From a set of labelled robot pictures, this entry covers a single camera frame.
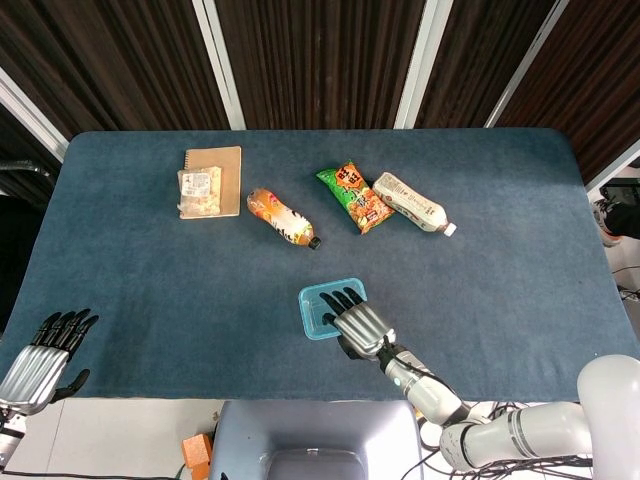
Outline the white label bottle white cap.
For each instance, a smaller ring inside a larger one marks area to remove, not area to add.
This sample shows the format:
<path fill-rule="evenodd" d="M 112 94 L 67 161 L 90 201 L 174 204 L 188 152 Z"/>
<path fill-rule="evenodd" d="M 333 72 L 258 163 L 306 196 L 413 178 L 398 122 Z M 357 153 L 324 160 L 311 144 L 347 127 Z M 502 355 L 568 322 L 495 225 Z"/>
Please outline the white label bottle white cap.
<path fill-rule="evenodd" d="M 373 190 L 387 206 L 404 215 L 424 232 L 451 237 L 457 229 L 440 204 L 416 192 L 389 172 L 384 172 L 374 182 Z"/>

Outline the orange tea bottle black cap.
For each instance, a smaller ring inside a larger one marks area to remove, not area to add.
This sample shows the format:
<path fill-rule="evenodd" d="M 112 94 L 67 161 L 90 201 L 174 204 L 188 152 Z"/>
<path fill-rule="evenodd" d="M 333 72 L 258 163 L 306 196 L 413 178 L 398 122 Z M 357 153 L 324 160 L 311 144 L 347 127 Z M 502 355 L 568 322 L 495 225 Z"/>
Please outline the orange tea bottle black cap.
<path fill-rule="evenodd" d="M 315 234 L 311 222 L 282 203 L 270 190 L 257 188 L 251 191 L 247 197 L 247 207 L 290 244 L 313 250 L 320 246 L 321 239 Z"/>

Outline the grey blue robot torso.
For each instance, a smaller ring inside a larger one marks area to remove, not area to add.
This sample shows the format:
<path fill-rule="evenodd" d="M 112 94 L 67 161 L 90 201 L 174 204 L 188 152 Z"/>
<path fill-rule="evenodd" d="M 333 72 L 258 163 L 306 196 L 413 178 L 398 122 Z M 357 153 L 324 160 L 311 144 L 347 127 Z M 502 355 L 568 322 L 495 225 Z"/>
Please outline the grey blue robot torso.
<path fill-rule="evenodd" d="M 406 401 L 232 400 L 209 480 L 423 480 Z"/>

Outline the orange block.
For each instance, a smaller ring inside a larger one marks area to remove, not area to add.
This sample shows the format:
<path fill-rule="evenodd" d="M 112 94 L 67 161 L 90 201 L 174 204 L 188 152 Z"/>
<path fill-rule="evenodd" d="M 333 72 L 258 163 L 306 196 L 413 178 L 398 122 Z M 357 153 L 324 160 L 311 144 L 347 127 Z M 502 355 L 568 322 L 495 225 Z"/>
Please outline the orange block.
<path fill-rule="evenodd" d="M 192 480 L 209 478 L 213 446 L 208 434 L 197 434 L 182 441 L 182 454 Z"/>

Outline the clear snack packet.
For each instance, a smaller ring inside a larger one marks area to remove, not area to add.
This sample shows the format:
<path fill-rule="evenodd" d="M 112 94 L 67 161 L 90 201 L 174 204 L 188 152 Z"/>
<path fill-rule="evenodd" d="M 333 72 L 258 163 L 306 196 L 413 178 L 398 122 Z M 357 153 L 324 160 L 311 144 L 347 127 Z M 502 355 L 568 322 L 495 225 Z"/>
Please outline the clear snack packet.
<path fill-rule="evenodd" d="M 206 167 L 178 172 L 180 203 L 178 210 L 186 217 L 210 217 L 220 213 L 222 169 Z"/>

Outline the blue felt table cloth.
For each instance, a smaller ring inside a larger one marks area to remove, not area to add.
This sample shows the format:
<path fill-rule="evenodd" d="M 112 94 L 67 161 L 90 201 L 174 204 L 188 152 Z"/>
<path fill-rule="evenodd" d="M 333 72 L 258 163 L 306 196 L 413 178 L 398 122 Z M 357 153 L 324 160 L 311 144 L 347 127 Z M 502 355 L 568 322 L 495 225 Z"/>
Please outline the blue felt table cloth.
<path fill-rule="evenodd" d="M 249 212 L 183 220 L 190 148 L 240 146 L 321 239 Z M 457 229 L 394 214 L 362 235 L 316 173 L 353 161 L 440 204 Z M 467 400 L 576 398 L 608 354 L 640 358 L 568 141 L 550 129 L 85 132 L 70 143 L 8 326 L 0 378 L 54 312 L 98 322 L 66 369 L 84 397 L 391 399 L 371 362 L 303 331 L 302 288 L 358 278 L 371 306 Z"/>

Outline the green orange snack bag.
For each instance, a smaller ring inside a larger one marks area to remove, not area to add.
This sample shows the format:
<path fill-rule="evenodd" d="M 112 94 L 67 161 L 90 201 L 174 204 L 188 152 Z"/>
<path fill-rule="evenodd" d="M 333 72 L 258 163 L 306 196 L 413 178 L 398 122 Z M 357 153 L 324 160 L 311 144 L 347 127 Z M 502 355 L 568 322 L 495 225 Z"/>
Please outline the green orange snack bag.
<path fill-rule="evenodd" d="M 351 160 L 337 168 L 323 169 L 316 177 L 328 187 L 362 235 L 394 214 Z"/>

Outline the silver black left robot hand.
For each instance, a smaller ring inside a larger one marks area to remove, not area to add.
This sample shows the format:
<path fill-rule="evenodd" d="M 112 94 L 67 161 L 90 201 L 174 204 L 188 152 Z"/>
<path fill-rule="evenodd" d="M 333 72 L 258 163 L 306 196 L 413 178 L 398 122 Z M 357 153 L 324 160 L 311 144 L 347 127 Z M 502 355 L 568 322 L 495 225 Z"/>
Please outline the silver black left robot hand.
<path fill-rule="evenodd" d="M 83 309 L 56 312 L 43 321 L 0 382 L 1 419 L 33 416 L 46 406 L 75 395 L 84 386 L 90 375 L 88 369 L 81 370 L 65 387 L 59 381 L 98 320 L 90 309 Z"/>

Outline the white partition frame post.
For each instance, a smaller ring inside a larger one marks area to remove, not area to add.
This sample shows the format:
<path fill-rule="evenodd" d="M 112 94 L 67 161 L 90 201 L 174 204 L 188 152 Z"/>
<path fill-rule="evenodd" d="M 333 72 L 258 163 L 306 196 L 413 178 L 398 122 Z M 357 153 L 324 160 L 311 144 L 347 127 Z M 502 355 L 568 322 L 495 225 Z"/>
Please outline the white partition frame post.
<path fill-rule="evenodd" d="M 598 191 L 605 183 L 614 178 L 624 168 L 628 167 L 633 161 L 637 160 L 638 158 L 640 158 L 640 148 L 627 149 L 585 185 L 587 194 L 591 195 L 593 192 Z"/>
<path fill-rule="evenodd" d="M 519 62 L 509 82 L 505 86 L 494 108 L 491 110 L 491 113 L 489 114 L 487 120 L 483 125 L 484 128 L 493 128 L 497 125 L 498 120 L 501 118 L 506 107 L 509 105 L 511 99 L 513 98 L 518 87 L 525 78 L 534 60 L 546 43 L 564 11 L 570 4 L 570 1 L 571 0 L 554 0 L 551 9 L 549 10 L 544 21 L 541 23 L 523 58 Z"/>
<path fill-rule="evenodd" d="M 0 67 L 0 103 L 61 164 L 69 141 Z"/>
<path fill-rule="evenodd" d="M 215 0 L 191 0 L 208 60 L 231 130 L 246 129 L 233 69 Z"/>
<path fill-rule="evenodd" d="M 426 0 L 407 70 L 394 129 L 416 125 L 454 0 Z"/>

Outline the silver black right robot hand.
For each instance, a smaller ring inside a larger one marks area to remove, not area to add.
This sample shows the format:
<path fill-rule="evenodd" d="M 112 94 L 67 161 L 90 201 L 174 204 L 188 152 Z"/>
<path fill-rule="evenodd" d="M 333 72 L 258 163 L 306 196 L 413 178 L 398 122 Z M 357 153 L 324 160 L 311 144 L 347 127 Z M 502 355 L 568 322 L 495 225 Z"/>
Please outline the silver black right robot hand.
<path fill-rule="evenodd" d="M 338 330 L 338 342 L 349 358 L 375 361 L 396 341 L 395 330 L 354 289 L 321 292 L 319 297 L 330 309 L 323 322 Z"/>

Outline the white sneaker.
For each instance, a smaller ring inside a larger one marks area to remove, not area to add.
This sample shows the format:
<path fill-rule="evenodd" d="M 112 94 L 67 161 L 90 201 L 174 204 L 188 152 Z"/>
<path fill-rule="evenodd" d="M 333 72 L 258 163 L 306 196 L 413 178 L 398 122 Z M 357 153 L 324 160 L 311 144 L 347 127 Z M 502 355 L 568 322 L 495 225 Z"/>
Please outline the white sneaker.
<path fill-rule="evenodd" d="M 592 213 L 600 230 L 600 237 L 605 248 L 613 248 L 621 242 L 621 237 L 615 235 L 606 225 L 606 219 L 612 204 L 606 199 L 598 199 L 591 203 Z"/>

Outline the brown spiral notebook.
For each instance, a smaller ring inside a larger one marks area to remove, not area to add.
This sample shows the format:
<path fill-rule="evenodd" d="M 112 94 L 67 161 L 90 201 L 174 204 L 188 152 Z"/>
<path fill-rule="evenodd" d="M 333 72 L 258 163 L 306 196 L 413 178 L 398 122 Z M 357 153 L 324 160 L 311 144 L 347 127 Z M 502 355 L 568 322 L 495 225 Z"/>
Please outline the brown spiral notebook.
<path fill-rule="evenodd" d="M 184 166 L 181 170 L 214 166 L 222 169 L 220 213 L 210 217 L 184 218 L 178 210 L 180 218 L 193 220 L 238 216 L 240 213 L 241 164 L 240 146 L 187 150 L 185 152 Z"/>

